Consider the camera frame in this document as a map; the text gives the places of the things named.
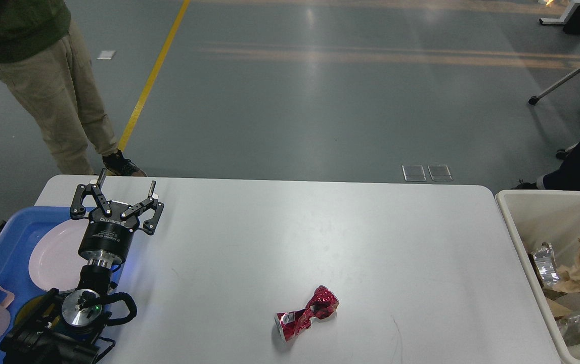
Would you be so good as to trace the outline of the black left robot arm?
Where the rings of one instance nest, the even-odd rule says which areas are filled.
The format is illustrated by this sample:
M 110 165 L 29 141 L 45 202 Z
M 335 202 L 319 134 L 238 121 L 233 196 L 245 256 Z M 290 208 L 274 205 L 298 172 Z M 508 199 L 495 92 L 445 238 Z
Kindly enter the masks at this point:
M 101 350 L 106 327 L 125 325 L 138 313 L 134 299 L 117 292 L 113 274 L 126 262 L 134 234 L 153 235 L 164 205 L 151 182 L 147 197 L 135 204 L 107 200 L 102 186 L 105 169 L 89 184 L 77 186 L 71 220 L 87 223 L 78 254 L 86 261 L 77 286 L 65 292 L 52 288 L 38 305 L 4 336 L 4 363 L 98 363 L 116 345 Z

